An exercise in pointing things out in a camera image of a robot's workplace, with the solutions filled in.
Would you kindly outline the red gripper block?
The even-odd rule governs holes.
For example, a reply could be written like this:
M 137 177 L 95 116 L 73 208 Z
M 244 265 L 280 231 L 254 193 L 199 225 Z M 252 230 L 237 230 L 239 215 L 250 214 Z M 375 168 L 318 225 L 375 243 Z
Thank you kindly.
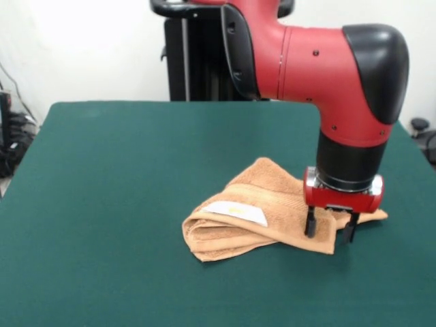
M 313 176 L 306 176 L 303 182 L 304 199 L 308 206 L 305 235 L 308 238 L 315 236 L 317 223 L 315 208 L 349 211 L 350 219 L 343 228 L 343 244 L 352 243 L 360 213 L 373 213 L 381 204 L 384 196 L 383 178 L 376 176 L 368 190 L 357 193 L 321 187 L 317 182 L 318 180 Z

